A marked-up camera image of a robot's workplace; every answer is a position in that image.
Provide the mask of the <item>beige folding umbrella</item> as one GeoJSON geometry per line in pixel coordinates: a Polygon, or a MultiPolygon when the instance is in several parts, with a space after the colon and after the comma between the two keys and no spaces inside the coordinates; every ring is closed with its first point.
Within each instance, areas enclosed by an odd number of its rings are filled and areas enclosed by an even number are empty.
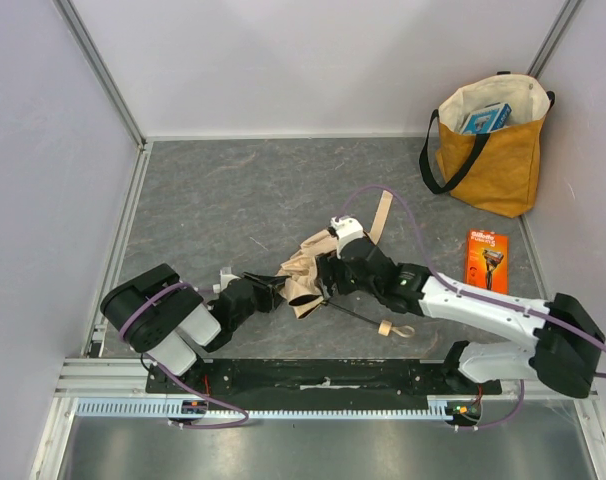
{"type": "MultiPolygon", "coordinates": [[[[384,190],[370,231],[365,232],[375,245],[382,236],[392,202],[392,194],[384,190]]],[[[323,302],[323,291],[317,283],[319,271],[316,260],[318,256],[335,253],[336,246],[336,238],[327,229],[323,229],[303,241],[299,249],[280,265],[278,275],[288,277],[280,295],[293,308],[297,319],[305,318],[323,302]]],[[[413,327],[394,326],[388,320],[374,321],[374,326],[378,327],[378,333],[383,336],[394,333],[403,338],[412,338],[415,335],[413,327]]]]}

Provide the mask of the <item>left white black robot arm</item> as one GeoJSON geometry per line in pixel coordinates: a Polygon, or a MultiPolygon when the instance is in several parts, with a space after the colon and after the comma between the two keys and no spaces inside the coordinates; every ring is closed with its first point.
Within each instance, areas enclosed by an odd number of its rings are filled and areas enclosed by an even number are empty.
{"type": "Polygon", "coordinates": [[[217,284],[199,289],[163,263],[111,290],[100,311],[131,349],[182,376],[198,347],[216,351],[253,314],[274,311],[286,280],[224,267],[217,284]]]}

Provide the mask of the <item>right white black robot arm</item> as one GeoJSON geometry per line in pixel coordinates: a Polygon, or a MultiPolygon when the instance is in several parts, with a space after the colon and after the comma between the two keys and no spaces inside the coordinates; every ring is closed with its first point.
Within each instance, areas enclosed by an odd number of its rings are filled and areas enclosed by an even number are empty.
{"type": "Polygon", "coordinates": [[[360,291],[397,314],[450,320],[501,337],[495,345],[454,343],[443,365],[447,375],[475,384],[535,379],[579,399],[590,393],[605,336],[570,295],[545,301],[460,288],[425,266],[394,262],[367,237],[318,256],[316,264],[318,282],[331,296],[360,291]]]}

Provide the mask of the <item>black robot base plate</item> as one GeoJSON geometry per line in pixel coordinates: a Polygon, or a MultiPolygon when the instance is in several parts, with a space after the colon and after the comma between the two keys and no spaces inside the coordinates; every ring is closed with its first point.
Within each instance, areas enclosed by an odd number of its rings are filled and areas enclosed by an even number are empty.
{"type": "Polygon", "coordinates": [[[430,395],[502,393],[498,380],[477,386],[440,362],[413,359],[213,359],[197,362],[179,379],[245,410],[422,408],[430,395]]]}

